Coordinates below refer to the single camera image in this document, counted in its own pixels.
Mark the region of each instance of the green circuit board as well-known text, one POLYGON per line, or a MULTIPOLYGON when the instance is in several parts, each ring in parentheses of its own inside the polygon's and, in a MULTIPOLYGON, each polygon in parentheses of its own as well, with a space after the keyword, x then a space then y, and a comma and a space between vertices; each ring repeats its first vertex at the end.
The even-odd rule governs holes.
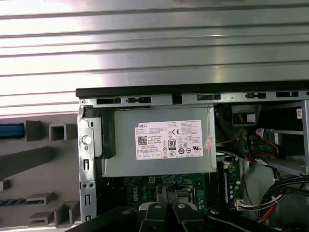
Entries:
POLYGON ((206 207, 205 174, 175 174, 126 177, 127 204, 136 210, 145 202, 156 201, 158 185, 177 184, 179 202, 193 203, 201 211, 206 207))
POLYGON ((234 198, 242 198, 241 191, 241 176, 240 176, 240 163, 239 159, 232 158, 231 165, 229 166, 230 189, 233 191, 234 198))

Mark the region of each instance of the yellow wire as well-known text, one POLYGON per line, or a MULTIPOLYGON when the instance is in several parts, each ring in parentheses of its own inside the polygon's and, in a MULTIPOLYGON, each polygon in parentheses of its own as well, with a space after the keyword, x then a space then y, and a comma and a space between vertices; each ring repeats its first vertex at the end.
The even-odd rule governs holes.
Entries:
MULTIPOLYGON (((239 118, 240 118, 240 122, 243 123, 242 116, 241 116, 241 115, 238 115, 238 116, 239 116, 239 118)), ((216 143, 216 144, 227 144, 227 143, 229 143, 229 142, 231 142, 231 141, 234 141, 234 140, 238 139, 238 137, 240 137, 240 135, 241 135, 242 132, 243 132, 243 127, 241 127, 241 128, 239 129, 238 133, 237 133, 233 138, 231 138, 230 140, 223 141, 223 142, 218 142, 218 143, 216 143)))

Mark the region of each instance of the red cable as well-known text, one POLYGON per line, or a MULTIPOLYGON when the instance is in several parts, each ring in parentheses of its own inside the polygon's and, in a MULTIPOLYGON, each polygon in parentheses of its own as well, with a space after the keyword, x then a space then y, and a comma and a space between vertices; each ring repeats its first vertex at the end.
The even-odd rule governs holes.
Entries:
POLYGON ((274 211, 275 207, 276 207, 276 205, 271 206, 271 207, 267 210, 267 212, 266 212, 263 216, 261 216, 261 217, 259 218, 258 222, 260 223, 260 222, 265 221, 265 220, 268 218, 268 216, 271 214, 271 212, 274 211))
POLYGON ((263 142, 265 142, 265 143, 268 143, 268 144, 272 145, 272 146, 276 149, 277 154, 279 154, 279 149, 278 149, 278 147, 277 147, 276 145, 274 145, 274 144, 272 144, 271 142, 269 142, 269 141, 263 139, 263 138, 262 138, 261 136, 259 136, 258 134, 256 134, 256 133, 254 133, 254 134, 255 134, 255 136, 256 136, 259 140, 261 140, 261 141, 263 141, 263 142))
POLYGON ((251 153, 252 153, 252 154, 264 154, 264 155, 271 156, 271 157, 274 157, 274 156, 275 156, 274 153, 272 153, 272 152, 266 152, 266 151, 252 151, 251 153))
POLYGON ((248 154, 248 160, 249 161, 253 161, 251 158, 252 158, 252 154, 264 154, 264 155, 267 155, 267 156, 270 156, 270 157, 274 157, 275 154, 272 153, 272 152, 265 152, 265 151, 252 151, 248 154))

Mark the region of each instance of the motherboard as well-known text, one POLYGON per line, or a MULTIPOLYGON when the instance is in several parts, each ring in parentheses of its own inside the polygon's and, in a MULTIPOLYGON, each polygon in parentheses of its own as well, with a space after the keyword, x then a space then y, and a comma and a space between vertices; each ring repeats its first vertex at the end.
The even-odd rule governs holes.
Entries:
POLYGON ((205 174, 134 176, 124 179, 127 204, 138 210, 145 202, 156 201, 158 185, 176 186, 181 203, 193 203, 201 211, 206 207, 205 174))
POLYGON ((239 159, 224 157, 217 162, 220 205, 233 209, 234 199, 242 198, 239 159))

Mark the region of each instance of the barcode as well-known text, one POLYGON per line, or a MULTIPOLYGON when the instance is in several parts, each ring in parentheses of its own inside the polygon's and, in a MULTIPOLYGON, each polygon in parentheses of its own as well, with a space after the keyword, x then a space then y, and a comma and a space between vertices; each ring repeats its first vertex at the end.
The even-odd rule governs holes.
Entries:
POLYGON ((147 136, 139 136, 139 145, 147 145, 147 136))

